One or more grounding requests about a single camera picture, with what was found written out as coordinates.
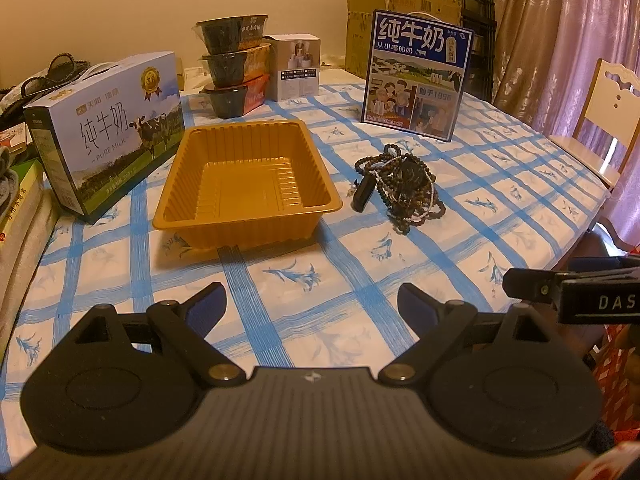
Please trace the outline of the dark blue milk carton box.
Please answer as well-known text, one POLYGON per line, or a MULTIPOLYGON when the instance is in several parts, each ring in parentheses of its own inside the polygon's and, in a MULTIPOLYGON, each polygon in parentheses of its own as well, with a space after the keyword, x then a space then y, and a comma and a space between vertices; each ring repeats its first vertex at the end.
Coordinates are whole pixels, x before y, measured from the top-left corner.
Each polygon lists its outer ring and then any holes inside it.
POLYGON ((449 142, 473 39, 466 28, 376 10, 361 120, 449 142))

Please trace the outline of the gold plastic tray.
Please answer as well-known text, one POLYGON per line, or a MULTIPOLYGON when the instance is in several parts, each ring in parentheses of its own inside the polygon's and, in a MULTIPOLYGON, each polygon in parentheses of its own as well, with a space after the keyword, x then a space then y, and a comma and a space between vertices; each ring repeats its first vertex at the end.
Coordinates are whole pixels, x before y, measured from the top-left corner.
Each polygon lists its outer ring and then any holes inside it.
POLYGON ((300 120, 223 122, 184 133, 152 220, 195 249, 306 240, 343 205, 300 120))

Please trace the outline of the black watch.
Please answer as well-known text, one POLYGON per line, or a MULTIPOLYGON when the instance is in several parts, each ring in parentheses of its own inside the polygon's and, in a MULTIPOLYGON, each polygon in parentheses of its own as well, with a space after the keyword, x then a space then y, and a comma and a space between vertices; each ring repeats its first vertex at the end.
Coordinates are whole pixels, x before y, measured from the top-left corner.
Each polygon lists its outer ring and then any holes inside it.
POLYGON ((410 195, 422 188, 425 172, 419 159, 405 156, 390 172, 390 186, 397 194, 410 195))

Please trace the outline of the black cylindrical case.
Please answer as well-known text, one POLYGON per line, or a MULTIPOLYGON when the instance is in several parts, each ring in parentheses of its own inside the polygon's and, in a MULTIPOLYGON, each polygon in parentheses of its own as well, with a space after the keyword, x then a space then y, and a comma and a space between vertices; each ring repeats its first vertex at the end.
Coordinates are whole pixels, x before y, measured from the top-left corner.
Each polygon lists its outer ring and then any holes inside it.
POLYGON ((352 209, 354 211, 363 212, 375 187, 376 177, 374 174, 366 174, 360 181, 354 182, 354 192, 352 193, 352 209))

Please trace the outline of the small white product box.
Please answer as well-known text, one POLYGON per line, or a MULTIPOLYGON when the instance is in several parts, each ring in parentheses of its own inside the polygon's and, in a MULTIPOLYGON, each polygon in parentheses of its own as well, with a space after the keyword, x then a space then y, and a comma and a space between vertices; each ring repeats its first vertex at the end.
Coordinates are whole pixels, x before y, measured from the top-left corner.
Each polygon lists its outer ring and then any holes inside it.
POLYGON ((287 101, 319 93, 321 41, 311 34, 265 36, 269 44, 267 99, 287 101))

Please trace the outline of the black folding cart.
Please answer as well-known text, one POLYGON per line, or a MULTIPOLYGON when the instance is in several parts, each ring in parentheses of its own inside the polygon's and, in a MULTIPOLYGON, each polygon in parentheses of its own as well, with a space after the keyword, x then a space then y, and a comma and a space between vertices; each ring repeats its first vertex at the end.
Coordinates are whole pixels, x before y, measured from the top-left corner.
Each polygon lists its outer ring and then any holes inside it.
POLYGON ((464 90, 490 102, 494 82, 495 61, 495 0, 458 0, 461 6, 461 25, 472 30, 473 41, 469 73, 464 90))

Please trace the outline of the open cardboard box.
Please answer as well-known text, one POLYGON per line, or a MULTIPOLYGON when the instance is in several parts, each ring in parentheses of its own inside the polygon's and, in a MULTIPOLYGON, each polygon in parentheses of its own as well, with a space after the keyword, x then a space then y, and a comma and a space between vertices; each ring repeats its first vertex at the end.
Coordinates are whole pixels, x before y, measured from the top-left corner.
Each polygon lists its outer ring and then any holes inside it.
POLYGON ((367 76, 373 12, 423 13, 459 25, 461 4, 457 0, 347 0, 345 70, 367 76))

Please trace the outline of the black food bowl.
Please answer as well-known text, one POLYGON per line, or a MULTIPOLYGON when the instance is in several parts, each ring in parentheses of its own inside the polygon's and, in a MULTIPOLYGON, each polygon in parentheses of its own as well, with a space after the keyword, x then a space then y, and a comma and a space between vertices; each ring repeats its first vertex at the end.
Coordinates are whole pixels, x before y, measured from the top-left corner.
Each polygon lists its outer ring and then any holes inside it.
POLYGON ((259 46, 267 20, 267 14, 214 18, 197 22, 193 30, 209 54, 225 54, 259 46))
POLYGON ((269 75, 263 74, 229 88, 215 88, 213 84, 208 84, 201 92, 209 98, 218 118, 235 118, 244 116, 264 104, 268 82, 269 75))
POLYGON ((266 42, 246 50, 203 54, 203 67, 215 88, 230 88, 269 73, 270 45, 266 42))

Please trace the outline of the light blue milk carton box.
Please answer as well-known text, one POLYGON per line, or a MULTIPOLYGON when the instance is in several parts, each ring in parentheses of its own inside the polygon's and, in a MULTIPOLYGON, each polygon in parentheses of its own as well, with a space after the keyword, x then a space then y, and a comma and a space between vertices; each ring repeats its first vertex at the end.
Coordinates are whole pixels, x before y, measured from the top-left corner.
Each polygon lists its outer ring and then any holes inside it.
POLYGON ((60 205, 96 223, 175 154, 184 133, 176 56, 107 63, 24 108, 60 205))

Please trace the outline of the top black food bowl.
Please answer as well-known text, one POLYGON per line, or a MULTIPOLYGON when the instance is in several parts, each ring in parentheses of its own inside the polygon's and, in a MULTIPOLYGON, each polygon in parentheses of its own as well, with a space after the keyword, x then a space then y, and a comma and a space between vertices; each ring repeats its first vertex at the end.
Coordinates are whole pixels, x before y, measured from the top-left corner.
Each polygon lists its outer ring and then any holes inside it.
POLYGON ((197 22, 193 30, 209 54, 225 54, 259 46, 267 20, 267 14, 214 18, 197 22))

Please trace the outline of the bottom black food bowl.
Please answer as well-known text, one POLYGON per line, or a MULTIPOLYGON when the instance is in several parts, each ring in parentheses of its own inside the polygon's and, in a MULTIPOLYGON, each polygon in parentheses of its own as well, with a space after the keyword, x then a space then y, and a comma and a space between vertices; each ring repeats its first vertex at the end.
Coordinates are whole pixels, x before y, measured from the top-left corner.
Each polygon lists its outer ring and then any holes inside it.
POLYGON ((201 92, 209 98, 218 118, 235 118, 244 116, 264 104, 268 82, 269 75, 263 74, 229 88, 215 88, 213 84, 208 84, 201 92))

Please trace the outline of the middle black food bowl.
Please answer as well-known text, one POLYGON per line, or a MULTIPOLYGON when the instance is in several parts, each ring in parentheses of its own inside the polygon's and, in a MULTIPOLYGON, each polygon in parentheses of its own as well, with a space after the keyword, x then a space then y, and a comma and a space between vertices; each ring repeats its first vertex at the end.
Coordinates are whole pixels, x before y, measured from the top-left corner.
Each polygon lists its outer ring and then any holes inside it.
POLYGON ((230 88, 269 73, 270 45, 266 42, 246 50, 203 54, 203 67, 215 88, 230 88))

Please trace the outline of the white wooden chair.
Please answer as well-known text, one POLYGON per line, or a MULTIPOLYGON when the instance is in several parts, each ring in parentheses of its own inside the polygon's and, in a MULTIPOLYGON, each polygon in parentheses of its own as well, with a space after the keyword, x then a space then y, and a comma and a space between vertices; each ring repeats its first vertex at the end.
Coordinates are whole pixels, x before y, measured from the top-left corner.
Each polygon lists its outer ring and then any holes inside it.
POLYGON ((571 136, 549 140, 586 166, 612 190, 627 165, 639 136, 639 77, 622 64, 597 60, 587 96, 571 136), (585 123, 611 138, 601 157, 579 140, 585 123))

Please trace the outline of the stack of books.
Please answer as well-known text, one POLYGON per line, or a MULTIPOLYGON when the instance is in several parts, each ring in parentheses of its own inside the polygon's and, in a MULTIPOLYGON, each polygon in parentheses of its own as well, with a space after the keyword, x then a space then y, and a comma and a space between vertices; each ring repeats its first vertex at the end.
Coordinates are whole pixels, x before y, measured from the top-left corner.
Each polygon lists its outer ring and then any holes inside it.
POLYGON ((60 216, 24 122, 1 133, 1 352, 60 216))

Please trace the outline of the pink curtain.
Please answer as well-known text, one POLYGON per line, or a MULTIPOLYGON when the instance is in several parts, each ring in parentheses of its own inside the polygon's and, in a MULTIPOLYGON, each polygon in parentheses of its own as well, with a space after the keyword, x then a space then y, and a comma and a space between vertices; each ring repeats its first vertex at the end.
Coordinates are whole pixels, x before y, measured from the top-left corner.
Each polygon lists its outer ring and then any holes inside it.
POLYGON ((623 248, 639 244, 639 155, 579 119, 599 60, 639 68, 639 0, 495 0, 491 101, 546 136, 578 136, 609 157, 620 183, 605 225, 623 248))

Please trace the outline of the blue checked tablecloth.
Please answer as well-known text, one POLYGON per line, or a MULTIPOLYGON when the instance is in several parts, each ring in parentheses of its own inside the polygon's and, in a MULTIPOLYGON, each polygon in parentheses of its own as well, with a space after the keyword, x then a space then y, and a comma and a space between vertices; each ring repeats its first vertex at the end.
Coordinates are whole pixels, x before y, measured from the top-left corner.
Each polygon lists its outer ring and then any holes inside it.
POLYGON ((255 120, 304 122, 341 195, 358 159, 389 143, 435 175, 445 215, 400 235, 372 196, 344 205, 308 240, 199 252, 153 228, 168 176, 161 166, 95 224, 58 220, 17 319, 1 373, 1 465, 34 442, 20 409, 24 382, 52 347, 100 302, 141 312, 219 282, 228 292, 209 333, 244 370, 267 366, 366 366, 379 370, 413 333, 396 308, 400 284, 482 311, 508 306, 501 282, 514 266, 548 269, 574 246, 608 198, 573 157, 516 118, 474 96, 462 100, 450 142, 364 124, 359 84, 325 84, 318 96, 269 102, 255 120))

